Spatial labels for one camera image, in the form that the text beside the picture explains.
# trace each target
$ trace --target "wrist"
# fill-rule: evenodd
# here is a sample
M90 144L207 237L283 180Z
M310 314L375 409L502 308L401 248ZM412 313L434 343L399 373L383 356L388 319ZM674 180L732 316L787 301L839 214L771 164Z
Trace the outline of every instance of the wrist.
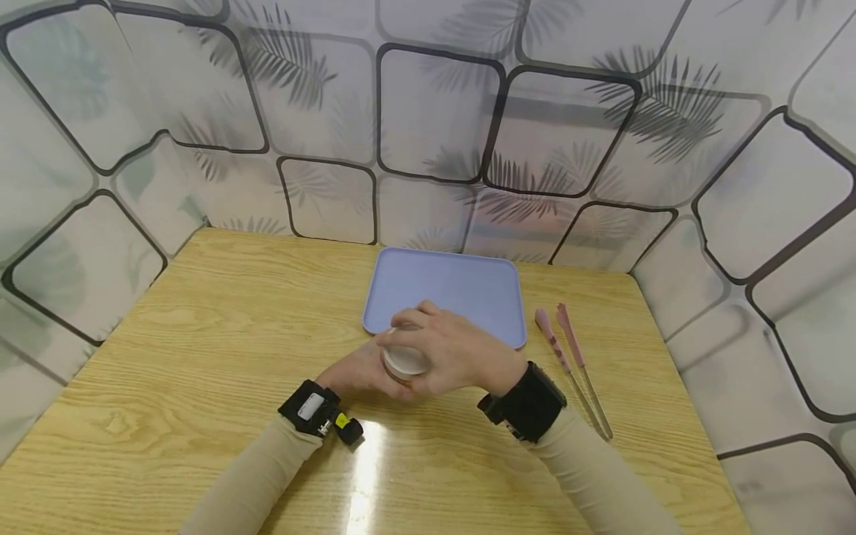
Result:
M501 357L499 363L492 361L493 366L487 370L484 380L479 385L495 397L506 395L526 373L529 362L522 355L512 350Z
M336 372L333 370L332 366L321 372L321 374L316 377L315 384L323 389L333 390L334 394L338 395L340 399L342 398L342 391L344 389L342 388L341 382L336 378Z

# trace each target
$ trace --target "small round container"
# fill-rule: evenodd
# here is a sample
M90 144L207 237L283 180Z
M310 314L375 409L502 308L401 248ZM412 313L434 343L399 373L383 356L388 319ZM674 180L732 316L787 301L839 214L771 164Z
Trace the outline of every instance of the small round container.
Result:
M419 327L406 325L400 329L419 330ZM383 348L383 368L395 381L409 385L414 377L431 369L431 362L418 349L389 346Z

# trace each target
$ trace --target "black wristband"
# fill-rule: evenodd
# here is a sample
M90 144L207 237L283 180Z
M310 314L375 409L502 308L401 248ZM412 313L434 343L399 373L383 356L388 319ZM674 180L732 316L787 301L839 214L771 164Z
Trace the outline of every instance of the black wristband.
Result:
M279 413L294 428L307 435L324 438L330 428L330 420L338 412L339 396L307 379L279 407Z
M493 424L508 423L518 440L537 443L568 405L564 394L531 361L520 381L503 397L486 395L479 408Z

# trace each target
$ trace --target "black wrist strap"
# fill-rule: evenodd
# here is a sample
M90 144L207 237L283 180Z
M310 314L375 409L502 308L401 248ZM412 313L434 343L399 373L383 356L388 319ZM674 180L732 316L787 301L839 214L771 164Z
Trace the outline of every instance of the black wrist strap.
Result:
M537 443L568 405L547 375L529 362L526 373L503 397L486 395L479 408L494 424L505 421L518 440Z
M278 412L301 433L324 438L332 428L350 446L363 436L363 426L342 412L339 401L336 392L307 379L279 407Z

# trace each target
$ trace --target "hand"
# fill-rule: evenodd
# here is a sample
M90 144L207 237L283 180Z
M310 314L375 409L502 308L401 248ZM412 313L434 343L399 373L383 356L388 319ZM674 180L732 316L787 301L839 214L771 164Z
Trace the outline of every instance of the hand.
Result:
M315 383L333 390L340 398L355 390L376 390L394 399L412 399L410 389L387 375L381 358L381 348L370 340L321 372Z
M526 372L523 355L463 316L440 310L428 300L392 317L393 327L405 324L420 329L387 331L375 340L380 346L418 349L431 361L426 374L411 380L410 387L416 394L440 395L478 386L501 397Z

